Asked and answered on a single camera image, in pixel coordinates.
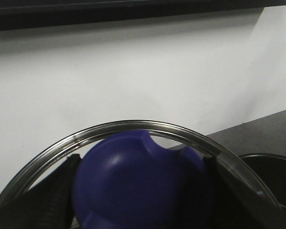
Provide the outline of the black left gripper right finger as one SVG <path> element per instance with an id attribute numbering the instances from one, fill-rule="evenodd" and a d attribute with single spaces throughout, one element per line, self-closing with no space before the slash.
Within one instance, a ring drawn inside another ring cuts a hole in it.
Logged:
<path id="1" fill-rule="evenodd" d="M 204 158 L 211 178 L 210 192 L 194 205 L 194 187 L 189 186 L 181 205 L 183 229 L 286 229 L 286 211 L 268 203 L 229 172 L 219 172 L 217 161 Z"/>

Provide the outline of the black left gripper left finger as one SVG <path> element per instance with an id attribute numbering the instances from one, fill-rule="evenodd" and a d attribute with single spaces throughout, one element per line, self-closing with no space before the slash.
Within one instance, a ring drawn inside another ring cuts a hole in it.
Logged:
<path id="1" fill-rule="evenodd" d="M 81 161 L 68 157 L 36 186 L 0 208 L 0 229 L 69 229 L 72 182 Z"/>

